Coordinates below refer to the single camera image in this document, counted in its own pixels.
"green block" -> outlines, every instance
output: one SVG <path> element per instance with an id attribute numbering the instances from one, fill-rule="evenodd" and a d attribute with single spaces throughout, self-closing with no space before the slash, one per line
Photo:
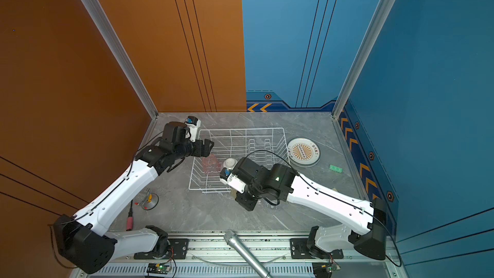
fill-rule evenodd
<path id="1" fill-rule="evenodd" d="M 330 170 L 335 171 L 335 172 L 338 172 L 338 173 L 341 173 L 343 171 L 342 168 L 337 167 L 337 166 L 334 166 L 332 164 L 330 165 Z"/>

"blue wall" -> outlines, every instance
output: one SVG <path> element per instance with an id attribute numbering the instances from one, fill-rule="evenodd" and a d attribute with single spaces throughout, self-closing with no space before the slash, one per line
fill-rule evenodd
<path id="1" fill-rule="evenodd" d="M 242 0 L 247 91 L 274 92 L 292 108 L 333 100 L 378 2 Z"/>
<path id="2" fill-rule="evenodd" d="M 396 190 L 411 278 L 492 272 L 492 1 L 396 0 L 350 96 Z"/>

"stack of plates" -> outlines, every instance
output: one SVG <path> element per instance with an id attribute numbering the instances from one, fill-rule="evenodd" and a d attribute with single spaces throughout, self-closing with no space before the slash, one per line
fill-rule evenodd
<path id="1" fill-rule="evenodd" d="M 315 165 L 321 157 L 318 145 L 306 138 L 295 138 L 288 142 L 288 157 L 301 167 L 311 167 Z"/>

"orange sunburst pattern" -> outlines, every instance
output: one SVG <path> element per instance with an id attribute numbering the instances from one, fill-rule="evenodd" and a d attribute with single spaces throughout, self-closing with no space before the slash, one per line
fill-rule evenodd
<path id="1" fill-rule="evenodd" d="M 312 157 L 312 149 L 302 143 L 295 144 L 292 148 L 292 154 L 299 160 L 309 160 Z"/>

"black diagonal line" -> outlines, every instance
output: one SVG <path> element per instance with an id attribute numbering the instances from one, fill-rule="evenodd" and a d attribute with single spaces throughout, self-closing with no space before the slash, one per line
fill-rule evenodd
<path id="1" fill-rule="evenodd" d="M 202 53 L 204 54 L 204 60 L 206 62 L 206 71 L 207 71 L 207 76 L 209 77 L 209 85 L 211 85 L 211 91 L 213 94 L 213 103 L 214 103 L 214 109 L 218 111 L 216 107 L 216 99 L 214 98 L 214 90 L 213 90 L 213 84 L 211 83 L 211 76 L 209 75 L 209 67 L 207 66 L 207 57 L 206 57 L 206 51 L 204 49 L 204 42 L 202 41 L 202 35 L 201 35 L 201 27 L 199 26 L 199 19 L 197 17 L 197 11 L 196 11 L 196 4 L 194 3 L 194 0 L 192 0 L 192 5 L 194 6 L 194 13 L 196 14 L 196 21 L 197 21 L 197 28 L 199 29 L 199 38 L 201 39 L 201 45 L 202 45 Z"/>
<path id="2" fill-rule="evenodd" d="M 44 178 L 42 178 L 42 177 L 40 177 L 40 176 L 37 176 L 37 175 L 36 175 L 36 174 L 34 174 L 33 172 L 30 172 L 30 171 L 26 170 L 26 169 L 25 169 L 25 168 L 23 168 L 22 166 L 19 166 L 19 165 L 15 164 L 14 162 L 12 162 L 12 161 L 10 161 L 10 160 L 7 160 L 7 159 L 5 159 L 5 158 L 4 158 L 4 157 L 2 157 L 2 156 L 0 156 L 0 158 L 1 158 L 1 159 L 3 159 L 3 160 L 5 160 L 5 161 L 7 161 L 8 163 L 10 163 L 10 164 L 12 164 L 12 165 L 15 165 L 16 167 L 20 168 L 21 170 L 26 171 L 26 172 L 28 172 L 29 174 L 31 174 L 31 175 L 33 175 L 33 176 L 35 176 L 35 177 L 37 177 L 37 178 L 41 179 L 42 181 L 47 182 L 47 183 L 49 183 L 50 185 L 52 185 L 52 186 L 54 186 L 54 187 L 57 187 L 57 188 L 59 188 L 60 190 L 62 190 L 62 191 L 64 191 L 64 192 L 66 192 L 66 193 L 68 193 L 68 194 L 70 194 L 70 195 L 72 195 L 72 196 L 75 196 L 75 197 L 76 197 L 76 198 L 78 198 L 79 200 L 84 201 L 84 202 L 86 202 L 86 203 L 89 203 L 88 201 L 84 200 L 83 198 L 80 198 L 80 197 L 78 197 L 77 195 L 71 194 L 70 192 L 68 192 L 68 191 L 67 191 L 67 190 L 65 190 L 64 188 L 61 188 L 61 187 L 59 187 L 59 186 L 57 186 L 57 185 L 55 185 L 55 184 L 53 184 L 53 183 L 51 183 L 51 182 L 47 181 L 46 179 L 44 179 Z"/>
<path id="3" fill-rule="evenodd" d="M 321 26 L 319 27 L 319 33 L 317 34 L 316 48 L 314 49 L 314 54 L 312 54 L 312 62 L 310 64 L 309 75 L 307 76 L 307 82 L 305 84 L 304 96 L 302 97 L 302 104 L 304 104 L 305 93 L 307 92 L 307 84 L 309 84 L 310 72 L 312 70 L 312 64 L 314 63 L 314 57 L 315 57 L 316 52 L 317 52 L 317 45 L 319 43 L 319 36 L 321 35 L 321 29 L 323 28 L 324 16 L 326 15 L 326 8 L 328 7 L 328 2 L 329 2 L 329 0 L 326 0 L 326 6 L 324 7 L 324 13 L 323 13 L 323 20 L 321 21 Z"/>
<path id="4" fill-rule="evenodd" d="M 204 103 L 204 98 L 202 98 L 201 86 L 199 86 L 199 78 L 197 78 L 196 67 L 194 66 L 194 61 L 192 60 L 192 53 L 190 52 L 189 42 L 187 41 L 187 35 L 185 34 L 184 24 L 182 22 L 182 16 L 180 15 L 180 10 L 178 9 L 177 0 L 175 0 L 177 6 L 178 17 L 180 18 L 180 24 L 182 24 L 182 30 L 184 32 L 185 43 L 187 43 L 187 49 L 189 50 L 190 61 L 192 62 L 192 68 L 194 69 L 194 74 L 196 75 L 197 87 L 199 88 L 199 93 L 201 94 L 202 106 L 204 106 L 204 111 L 206 111 L 206 104 Z"/>
<path id="5" fill-rule="evenodd" d="M 40 193 L 40 194 L 42 194 L 42 195 L 46 195 L 47 197 L 52 198 L 52 199 L 53 199 L 53 200 L 55 200 L 55 201 L 59 201 L 60 203 L 65 204 L 66 206 L 70 206 L 70 207 L 72 207 L 72 208 L 74 208 L 74 209 L 79 210 L 77 207 L 74 207 L 74 206 L 72 206 L 72 205 L 70 205 L 70 204 L 67 204 L 67 203 L 65 203 L 64 201 L 60 201 L 59 199 L 54 198 L 54 197 L 52 197 L 51 195 L 47 195 L 47 194 L 45 194 L 45 193 L 43 193 L 43 192 L 41 192 L 41 191 L 39 191 L 39 190 L 37 190 L 37 189 L 34 189 L 34 188 L 32 188 L 32 187 L 29 187 L 28 185 L 25 185 L 25 184 L 23 184 L 23 183 L 21 183 L 21 182 L 18 182 L 18 181 L 16 181 L 14 178 L 10 178 L 9 176 L 3 175 L 2 173 L 0 173 L 0 176 L 4 176 L 5 178 L 7 178 L 7 179 L 9 179 L 9 180 L 11 180 L 11 181 L 13 181 L 13 182 L 16 182 L 16 183 L 18 183 L 18 184 L 20 184 L 20 185 L 22 185 L 22 186 L 24 186 L 24 187 L 27 187 L 27 188 L 29 188 L 29 189 L 31 189 L 31 190 L 34 190 L 34 191 L 36 191 L 36 192 L 38 192 L 38 193 Z"/>
<path id="6" fill-rule="evenodd" d="M 491 231 L 494 231 L 494 229 L 485 230 L 485 231 L 482 231 L 482 232 L 477 232 L 477 233 L 473 233 L 473 234 L 470 234 L 470 235 L 465 235 L 465 236 L 462 236 L 462 237 L 459 237 L 459 238 L 454 238 L 454 239 L 450 239 L 450 240 L 445 240 L 445 241 L 439 242 L 439 243 L 437 243 L 437 244 L 428 245 L 428 246 L 425 246 L 425 247 L 422 247 L 422 248 L 417 248 L 417 249 L 410 250 L 410 251 L 406 251 L 406 252 L 401 252 L 401 255 L 404 255 L 405 253 L 409 253 L 409 252 L 413 252 L 413 251 L 417 251 L 417 250 L 422 250 L 422 249 L 425 249 L 425 248 L 429 248 L 429 247 L 432 247 L 432 246 L 437 246 L 437 245 L 441 245 L 441 244 L 446 244 L 447 242 L 450 242 L 450 241 L 455 241 L 455 240 L 458 240 L 458 239 L 463 239 L 463 238 L 469 238 L 469 237 L 471 237 L 471 236 L 475 236 L 475 235 L 479 235 L 479 234 L 483 234 L 483 233 L 487 233 L 487 232 L 491 232 Z"/>
<path id="7" fill-rule="evenodd" d="M 470 215 L 470 216 L 467 216 L 467 217 L 464 217 L 464 218 L 461 218 L 461 219 L 458 219 L 458 220 L 455 220 L 455 221 L 449 222 L 449 223 L 447 223 L 447 224 L 445 224 L 445 225 L 440 225 L 440 226 L 438 226 L 438 227 L 436 227 L 436 228 L 433 228 L 433 229 L 430 229 L 430 230 L 428 230 L 428 231 L 425 231 L 425 232 L 422 232 L 422 233 L 416 234 L 416 235 L 414 235 L 414 236 L 410 236 L 410 237 L 408 237 L 408 238 L 400 239 L 400 240 L 399 240 L 399 241 L 397 241 L 397 242 L 404 241 L 404 240 L 407 240 L 407 239 L 410 239 L 410 238 L 414 238 L 414 237 L 416 237 L 416 236 L 419 236 L 419 235 L 422 235 L 422 234 L 425 234 L 425 233 L 428 233 L 428 232 L 431 232 L 431 231 L 434 231 L 434 230 L 440 229 L 440 228 L 445 227 L 445 226 L 447 226 L 447 225 L 454 224 L 454 223 L 459 222 L 459 221 L 461 221 L 461 220 L 465 220 L 465 219 L 468 219 L 468 218 L 472 218 L 472 217 L 474 217 L 474 216 L 477 216 L 477 215 L 479 215 L 479 214 L 483 214 L 483 213 L 488 212 L 488 211 L 493 210 L 493 209 L 494 209 L 494 207 L 491 207 L 491 208 L 489 208 L 489 209 L 483 210 L 483 211 L 478 212 L 478 213 L 476 213 L 476 214 L 473 214 L 473 215 Z"/>
<path id="8" fill-rule="evenodd" d="M 11 197 L 11 198 L 14 198 L 14 199 L 16 199 L 16 200 L 18 200 L 18 201 L 21 201 L 21 202 L 24 202 L 24 203 L 26 203 L 26 204 L 32 205 L 32 206 L 34 206 L 34 207 L 38 207 L 38 208 L 40 208 L 40 209 L 42 209 L 42 210 L 46 210 L 47 212 L 52 213 L 52 214 L 55 214 L 55 215 L 57 215 L 57 216 L 61 216 L 60 214 L 55 213 L 54 211 L 51 211 L 51 210 L 46 209 L 46 208 L 41 207 L 41 206 L 37 206 L 37 205 L 35 205 L 35 204 L 33 204 L 33 203 L 29 203 L 28 201 L 21 200 L 21 199 L 19 199 L 19 198 L 15 197 L 15 196 L 8 195 L 8 194 L 6 194 L 6 193 L 4 193 L 4 192 L 2 192 L 2 191 L 0 191 L 0 194 L 2 194 L 2 195 L 6 195 L 6 196 L 9 196 L 9 197 Z"/>
<path id="9" fill-rule="evenodd" d="M 309 105 L 310 95 L 312 94 L 312 88 L 314 87 L 314 81 L 316 80 L 317 69 L 319 68 L 319 63 L 321 62 L 321 57 L 323 56 L 324 45 L 326 44 L 326 38 L 328 37 L 328 31 L 330 31 L 331 20 L 333 19 L 334 8 L 337 6 L 337 0 L 334 0 L 333 11 L 331 12 L 330 23 L 328 24 L 328 29 L 326 30 L 326 36 L 324 37 L 323 48 L 321 49 L 321 55 L 319 56 L 319 61 L 317 62 L 316 72 L 314 72 L 314 79 L 312 80 L 312 85 L 310 87 L 309 97 L 307 98 L 306 107 Z"/>
<path id="10" fill-rule="evenodd" d="M 201 69 L 201 75 L 202 75 L 202 81 L 204 83 L 204 89 L 206 89 L 207 103 L 209 104 L 209 110 L 212 111 L 213 109 L 211 108 L 211 101 L 209 101 L 209 94 L 207 92 L 207 87 L 206 87 L 206 79 L 204 78 L 204 73 L 202 72 L 201 59 L 199 58 L 199 51 L 197 50 L 196 38 L 194 36 L 194 30 L 192 29 L 192 23 L 190 22 L 189 9 L 187 9 L 187 3 L 185 2 L 185 0 L 184 0 L 184 5 L 185 5 L 185 11 L 187 12 L 187 18 L 189 19 L 190 32 L 192 34 L 192 39 L 194 40 L 194 46 L 196 47 L 197 61 L 199 61 L 199 68 Z"/>
<path id="11" fill-rule="evenodd" d="M 437 259 L 432 259 L 432 260 L 427 260 L 427 261 L 421 261 L 421 262 L 415 262 L 415 263 L 410 263 L 410 264 L 405 264 L 406 266 L 409 265 L 415 265 L 415 264 L 421 264 L 421 263 L 427 263 L 427 262 L 432 262 L 432 261 L 439 261 L 439 260 L 444 260 L 444 259 L 450 259 L 450 258 L 455 258 L 455 257 L 461 257 L 464 255 L 469 255 L 469 254 L 476 254 L 476 253 L 481 253 L 481 252 L 487 252 L 494 250 L 494 248 L 490 249 L 485 249 L 485 250 L 479 250 L 479 251 L 474 251 L 474 252 L 467 252 L 467 253 L 462 253 L 462 254 L 457 254 L 457 255 L 452 255 L 450 257 L 443 257 L 443 258 L 437 258 Z"/>
<path id="12" fill-rule="evenodd" d="M 317 8 L 319 7 L 319 0 L 317 0 L 316 12 L 314 13 L 314 20 L 312 21 L 312 29 L 310 31 L 309 45 L 307 45 L 307 52 L 305 53 L 304 66 L 302 67 L 302 76 L 300 77 L 300 84 L 298 86 L 297 101 L 295 102 L 295 107 L 298 104 L 298 96 L 300 95 L 300 88 L 302 88 L 302 80 L 304 78 L 305 64 L 307 62 L 307 56 L 309 55 L 310 40 L 312 39 L 312 32 L 314 31 L 314 24 L 316 23 Z"/>

